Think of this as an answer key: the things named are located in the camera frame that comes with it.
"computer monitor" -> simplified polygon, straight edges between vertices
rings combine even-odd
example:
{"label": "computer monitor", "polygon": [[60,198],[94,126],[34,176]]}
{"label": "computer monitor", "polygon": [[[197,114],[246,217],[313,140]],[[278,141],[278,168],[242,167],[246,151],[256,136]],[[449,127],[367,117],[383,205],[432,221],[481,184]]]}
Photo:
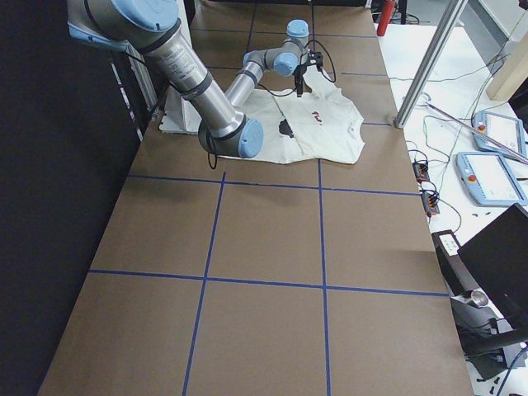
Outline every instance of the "computer monitor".
{"label": "computer monitor", "polygon": [[511,326],[528,325],[528,212],[510,206],[459,256]]}

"black wall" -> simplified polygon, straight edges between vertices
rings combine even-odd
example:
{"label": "black wall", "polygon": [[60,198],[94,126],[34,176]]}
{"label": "black wall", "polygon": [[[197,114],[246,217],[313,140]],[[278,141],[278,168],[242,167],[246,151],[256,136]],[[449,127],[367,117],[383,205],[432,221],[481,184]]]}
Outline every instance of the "black wall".
{"label": "black wall", "polygon": [[66,1],[0,6],[0,395],[36,394],[138,146]]}

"blue joint cap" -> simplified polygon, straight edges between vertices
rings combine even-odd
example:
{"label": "blue joint cap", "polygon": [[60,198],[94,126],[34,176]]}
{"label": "blue joint cap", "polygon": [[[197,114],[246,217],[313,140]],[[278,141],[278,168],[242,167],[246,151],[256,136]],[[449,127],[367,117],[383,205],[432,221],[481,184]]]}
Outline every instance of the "blue joint cap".
{"label": "blue joint cap", "polygon": [[238,141],[240,158],[253,158],[260,153],[264,141],[262,124],[253,118],[246,121]]}
{"label": "blue joint cap", "polygon": [[251,54],[255,51],[249,51],[247,54],[244,55],[244,58],[242,59],[242,66],[245,68],[246,64],[248,64],[249,57]]}
{"label": "blue joint cap", "polygon": [[178,19],[175,0],[111,0],[129,22],[145,31],[168,31]]}
{"label": "blue joint cap", "polygon": [[273,61],[273,69],[277,74],[288,77],[295,71],[299,66],[299,59],[291,52],[283,52],[278,54]]}
{"label": "blue joint cap", "polygon": [[124,52],[128,48],[126,41],[109,40],[102,35],[96,35],[91,31],[84,30],[82,27],[75,26],[68,22],[69,35],[72,39],[78,40],[83,44],[90,45],[102,50],[121,51]]}
{"label": "blue joint cap", "polygon": [[294,19],[286,28],[289,37],[308,37],[308,33],[308,23],[302,19]]}

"white wall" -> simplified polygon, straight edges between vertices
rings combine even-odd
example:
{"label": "white wall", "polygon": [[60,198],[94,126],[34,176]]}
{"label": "white wall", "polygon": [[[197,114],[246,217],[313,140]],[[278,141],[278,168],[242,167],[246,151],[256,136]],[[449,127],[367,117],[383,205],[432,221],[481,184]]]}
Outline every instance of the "white wall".
{"label": "white wall", "polygon": [[[479,0],[489,15],[495,20],[506,36],[512,33],[514,26],[525,14],[519,7],[518,0]],[[511,40],[520,41],[528,32],[528,15],[522,17],[521,23],[513,32]]]}

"fire extinguisher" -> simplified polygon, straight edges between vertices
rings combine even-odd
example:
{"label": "fire extinguisher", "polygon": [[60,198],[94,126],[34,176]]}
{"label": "fire extinguisher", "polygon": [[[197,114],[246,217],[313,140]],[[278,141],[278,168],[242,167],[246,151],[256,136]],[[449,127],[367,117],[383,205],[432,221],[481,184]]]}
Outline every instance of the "fire extinguisher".
{"label": "fire extinguisher", "polygon": [[378,35],[383,36],[387,31],[387,25],[390,19],[393,17],[394,8],[396,7],[396,0],[385,0],[383,5],[383,11],[381,12],[381,18],[378,24]]}

